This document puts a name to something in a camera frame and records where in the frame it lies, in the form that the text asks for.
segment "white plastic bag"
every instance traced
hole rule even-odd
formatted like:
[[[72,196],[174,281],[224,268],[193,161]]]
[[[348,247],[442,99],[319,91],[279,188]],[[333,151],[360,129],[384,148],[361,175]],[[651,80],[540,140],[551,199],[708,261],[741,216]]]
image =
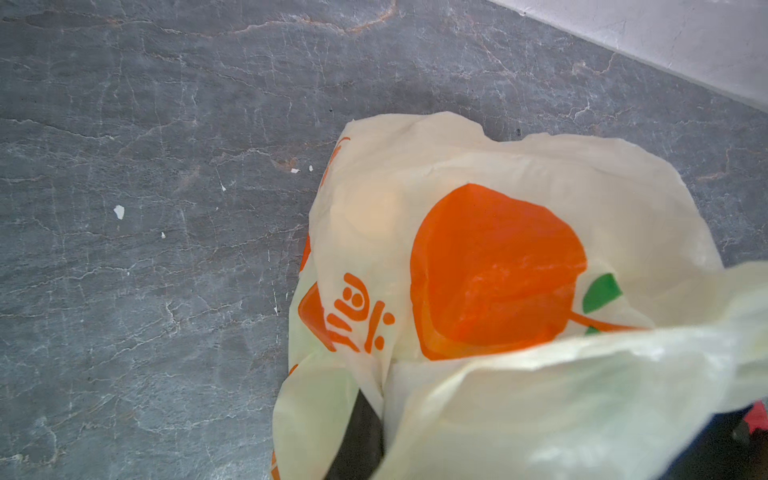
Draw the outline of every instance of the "white plastic bag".
[[[768,395],[768,266],[725,270],[677,172],[625,141],[354,121],[310,239],[282,480],[645,480]]]

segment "red object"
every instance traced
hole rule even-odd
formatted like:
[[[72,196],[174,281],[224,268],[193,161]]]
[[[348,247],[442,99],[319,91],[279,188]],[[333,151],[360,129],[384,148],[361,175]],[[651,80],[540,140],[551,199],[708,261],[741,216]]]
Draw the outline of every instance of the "red object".
[[[755,430],[768,431],[768,414],[766,414],[766,406],[760,401],[755,402],[749,413],[744,416],[744,422],[750,425],[750,435],[752,435]]]

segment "gray stone surface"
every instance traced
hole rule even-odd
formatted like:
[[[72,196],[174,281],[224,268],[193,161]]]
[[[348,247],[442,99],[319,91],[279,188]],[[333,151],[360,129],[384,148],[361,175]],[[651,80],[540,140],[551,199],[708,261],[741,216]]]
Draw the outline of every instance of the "gray stone surface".
[[[307,213],[353,118],[625,138],[727,264],[768,258],[768,115],[491,3],[0,17],[0,478],[267,477]]]

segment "orange printed fruit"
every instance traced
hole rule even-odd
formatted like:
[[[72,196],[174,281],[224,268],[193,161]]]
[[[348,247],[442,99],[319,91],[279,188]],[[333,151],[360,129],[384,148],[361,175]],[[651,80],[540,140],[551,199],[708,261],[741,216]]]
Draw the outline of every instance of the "orange printed fruit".
[[[480,185],[457,188],[430,210],[411,253],[422,352],[433,360],[507,352],[552,341],[569,319],[603,326],[571,311],[586,269],[576,233],[547,208]]]

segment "green leaf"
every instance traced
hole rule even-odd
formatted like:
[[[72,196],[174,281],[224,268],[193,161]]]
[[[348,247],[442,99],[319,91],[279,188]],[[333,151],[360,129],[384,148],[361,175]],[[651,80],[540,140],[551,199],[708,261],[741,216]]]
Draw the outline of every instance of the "green leaf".
[[[581,309],[584,313],[599,310],[622,295],[613,273],[600,275],[587,290]]]

